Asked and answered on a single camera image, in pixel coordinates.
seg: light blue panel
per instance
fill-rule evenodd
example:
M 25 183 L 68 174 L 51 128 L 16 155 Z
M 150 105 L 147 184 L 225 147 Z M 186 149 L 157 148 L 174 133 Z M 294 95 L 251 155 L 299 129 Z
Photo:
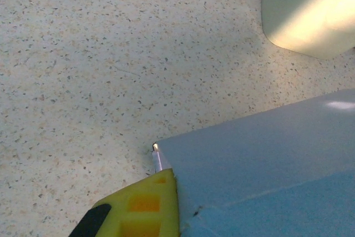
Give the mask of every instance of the light blue panel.
M 355 90 L 165 139 L 158 146 L 178 190 L 184 188 L 178 192 L 183 227 L 199 206 L 244 203 L 354 169 Z

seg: yellow plastic part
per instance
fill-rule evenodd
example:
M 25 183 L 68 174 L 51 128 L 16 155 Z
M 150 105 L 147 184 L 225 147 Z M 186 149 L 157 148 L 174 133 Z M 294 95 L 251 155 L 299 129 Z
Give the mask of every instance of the yellow plastic part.
M 178 237 L 179 210 L 173 171 L 166 169 L 98 201 L 110 204 L 96 237 Z

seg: speckled floor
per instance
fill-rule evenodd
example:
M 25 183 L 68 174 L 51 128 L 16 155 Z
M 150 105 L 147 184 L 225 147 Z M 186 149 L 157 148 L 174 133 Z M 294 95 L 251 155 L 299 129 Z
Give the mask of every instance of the speckled floor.
M 0 0 L 0 235 L 66 236 L 151 144 L 355 87 L 272 45 L 260 0 Z

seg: white object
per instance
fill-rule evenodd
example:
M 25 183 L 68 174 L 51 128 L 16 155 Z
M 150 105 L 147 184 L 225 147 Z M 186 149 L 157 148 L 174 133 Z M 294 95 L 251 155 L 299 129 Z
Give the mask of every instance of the white object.
M 355 0 L 261 0 L 266 37 L 321 59 L 355 47 Z

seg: terrazzo floor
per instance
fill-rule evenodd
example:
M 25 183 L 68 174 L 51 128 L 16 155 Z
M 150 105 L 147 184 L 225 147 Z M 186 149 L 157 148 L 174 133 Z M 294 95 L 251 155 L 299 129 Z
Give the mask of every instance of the terrazzo floor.
M 355 87 L 271 44 L 260 0 L 0 0 L 0 236 L 68 236 L 154 141 Z

